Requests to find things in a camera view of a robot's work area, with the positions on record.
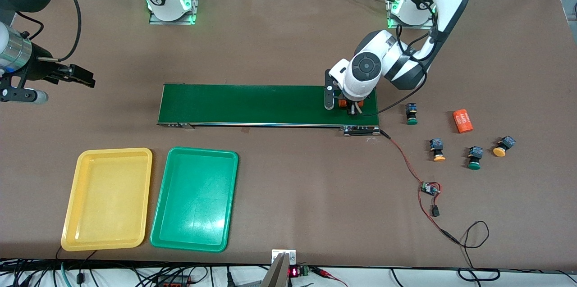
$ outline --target teal cable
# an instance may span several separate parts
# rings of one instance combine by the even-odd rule
[[[70,281],[68,281],[68,277],[66,276],[66,271],[64,271],[64,262],[60,263],[60,272],[62,273],[62,278],[64,278],[66,286],[72,287],[72,285],[70,285]]]

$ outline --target red-orange cylinder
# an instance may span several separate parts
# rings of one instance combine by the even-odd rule
[[[466,109],[457,110],[453,113],[455,124],[459,133],[467,133],[473,130],[471,119],[468,117]]]

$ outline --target table surface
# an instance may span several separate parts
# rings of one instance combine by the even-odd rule
[[[96,87],[30,82],[49,93],[47,104],[0,107],[0,257],[54,257],[81,152],[148,147],[145,241],[97,259],[266,263],[271,249],[294,248],[299,262],[323,265],[466,266],[460,248],[421,212],[417,182],[385,137],[155,124],[164,82],[322,85],[326,68],[386,27],[382,1],[201,0],[195,26],[149,26],[142,0],[79,1],[82,36],[69,62],[92,71]],[[56,56],[68,52],[72,0],[52,0],[34,16],[46,25],[35,42]],[[20,19],[14,26],[36,29]],[[420,34],[406,30],[403,39]],[[419,124],[405,124],[402,106],[380,116],[421,178],[443,184],[439,225],[456,237],[475,220],[489,225],[489,240],[470,251],[477,267],[577,269],[576,52],[560,0],[470,0],[412,98]],[[387,81],[377,91],[381,106],[406,94]],[[470,133],[456,133],[451,113],[461,108],[475,126]],[[504,158],[491,155],[505,135],[517,145]],[[443,163],[431,161],[433,137],[445,142]],[[487,149],[480,171],[466,168],[473,145]],[[240,157],[225,252],[148,242],[174,146]],[[472,242],[484,234],[473,230]]]

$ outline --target yellow tray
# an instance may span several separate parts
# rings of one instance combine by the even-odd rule
[[[138,246],[146,229],[151,168],[152,152],[144,148],[80,154],[62,248],[86,251]]]

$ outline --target green tray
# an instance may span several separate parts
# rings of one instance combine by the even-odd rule
[[[379,117],[350,116],[324,108],[323,86],[237,86],[232,84],[165,84],[159,125],[330,127],[379,126]],[[363,112],[377,112],[375,91]]]
[[[158,248],[222,252],[229,239],[238,155],[232,151],[175,147],[152,224]]]

